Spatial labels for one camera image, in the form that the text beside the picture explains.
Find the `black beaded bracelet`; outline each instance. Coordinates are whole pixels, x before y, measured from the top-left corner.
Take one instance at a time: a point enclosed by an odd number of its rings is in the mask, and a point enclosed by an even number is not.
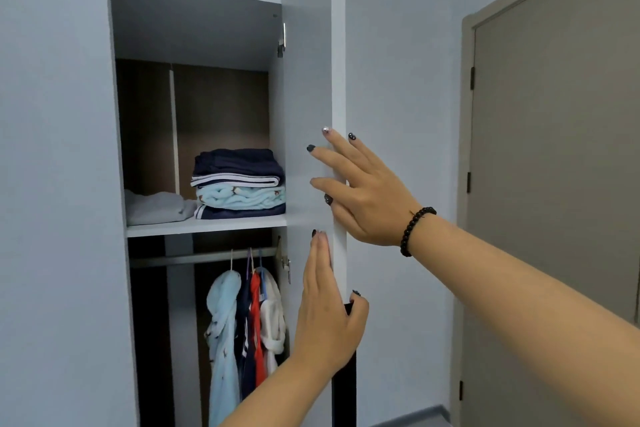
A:
[[[402,253],[405,257],[411,257],[411,253],[409,253],[409,250],[407,250],[407,245],[409,245],[409,237],[411,236],[413,228],[415,227],[416,223],[418,223],[418,220],[420,220],[420,218],[429,213],[438,214],[436,213],[436,210],[430,206],[427,208],[422,208],[418,213],[413,215],[413,219],[409,222],[406,230],[404,230],[404,235],[402,237],[402,241],[400,242],[400,253]]]

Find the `cabinet shelf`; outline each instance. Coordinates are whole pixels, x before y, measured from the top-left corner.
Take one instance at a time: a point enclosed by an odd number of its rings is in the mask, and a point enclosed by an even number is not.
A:
[[[223,232],[228,230],[251,230],[286,227],[284,214],[260,218],[234,218],[232,220],[196,220],[189,218],[175,223],[136,225],[127,227],[127,238],[152,237],[156,235],[179,235],[184,233]]]

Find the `hanging rail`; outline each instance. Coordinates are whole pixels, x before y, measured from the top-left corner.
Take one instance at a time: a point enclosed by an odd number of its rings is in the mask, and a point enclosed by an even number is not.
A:
[[[278,248],[275,246],[268,248],[252,248],[252,255],[257,258],[260,256],[260,251],[263,257],[275,257]],[[192,255],[176,255],[175,257],[153,257],[151,259],[132,259],[129,261],[129,265],[132,269],[143,269],[149,267],[166,267],[167,265],[182,265],[182,264],[206,264],[209,262],[225,262],[234,259],[245,259],[249,254],[249,249],[245,250],[228,250],[227,252],[214,252],[214,253],[193,253]]]

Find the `wardrobe door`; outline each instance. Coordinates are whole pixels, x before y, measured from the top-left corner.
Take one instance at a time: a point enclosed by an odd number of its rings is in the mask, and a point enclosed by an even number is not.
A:
[[[0,425],[137,425],[108,0],[0,0]]]
[[[308,155],[307,146],[326,144],[324,126],[344,133],[344,0],[282,0],[286,26],[284,52],[285,166],[287,172],[287,251],[291,285],[284,288],[290,337],[302,296],[302,272],[313,229],[330,238],[335,272],[346,293],[346,234],[333,222],[324,196],[309,180],[327,175],[323,164]],[[327,390],[309,412],[306,426],[331,425],[331,395]]]

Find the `hand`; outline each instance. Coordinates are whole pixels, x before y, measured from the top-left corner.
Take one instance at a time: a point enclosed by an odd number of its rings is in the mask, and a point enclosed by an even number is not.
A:
[[[404,230],[422,206],[380,157],[355,135],[349,141],[332,129],[323,131],[335,151],[316,147],[311,155],[341,174],[349,185],[314,178],[311,185],[328,197],[333,216],[356,240],[399,246]]]
[[[311,240],[303,282],[291,359],[317,367],[328,382],[347,365],[360,344],[369,315],[369,302],[351,294],[353,307],[351,315],[347,314],[331,268],[329,241],[323,232]]]

